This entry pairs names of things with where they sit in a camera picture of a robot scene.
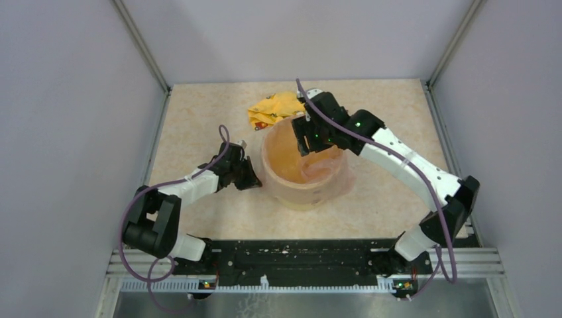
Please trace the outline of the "yellow printed wrapper bag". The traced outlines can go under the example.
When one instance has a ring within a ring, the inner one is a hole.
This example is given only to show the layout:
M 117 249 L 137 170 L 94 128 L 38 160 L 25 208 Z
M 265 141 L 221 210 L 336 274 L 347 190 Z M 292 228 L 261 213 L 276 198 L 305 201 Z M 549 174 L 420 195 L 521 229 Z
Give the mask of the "yellow printed wrapper bag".
M 255 131 L 275 125 L 286 117 L 302 115 L 304 104 L 292 91 L 274 93 L 247 109 L 249 123 Z

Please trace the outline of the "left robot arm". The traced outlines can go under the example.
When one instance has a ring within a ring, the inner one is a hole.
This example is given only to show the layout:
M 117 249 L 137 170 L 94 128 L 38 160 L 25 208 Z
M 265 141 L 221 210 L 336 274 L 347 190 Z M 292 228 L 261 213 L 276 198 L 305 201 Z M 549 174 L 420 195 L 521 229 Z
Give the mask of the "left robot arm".
M 181 208 L 234 185 L 243 191 L 261 187 L 251 159 L 245 154 L 245 141 L 223 142 L 210 163 L 197 167 L 190 175 L 153 187 L 138 188 L 123 221 L 122 242 L 158 259 L 187 260 L 197 274 L 208 272 L 212 255 L 207 243 L 179 232 Z

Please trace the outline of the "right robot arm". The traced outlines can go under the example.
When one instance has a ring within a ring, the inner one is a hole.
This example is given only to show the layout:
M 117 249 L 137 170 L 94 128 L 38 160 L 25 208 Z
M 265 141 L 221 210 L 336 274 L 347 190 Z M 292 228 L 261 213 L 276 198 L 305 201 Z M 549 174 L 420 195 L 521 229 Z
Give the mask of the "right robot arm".
M 390 249 L 393 271 L 406 273 L 427 249 L 452 245 L 473 211 L 480 188 L 476 178 L 438 168 L 404 144 L 383 120 L 364 109 L 349 114 L 330 92 L 310 89 L 299 92 L 297 99 L 305 111 L 292 119 L 292 128 L 302 156 L 333 146 L 350 150 L 390 172 L 428 206 L 428 215 Z

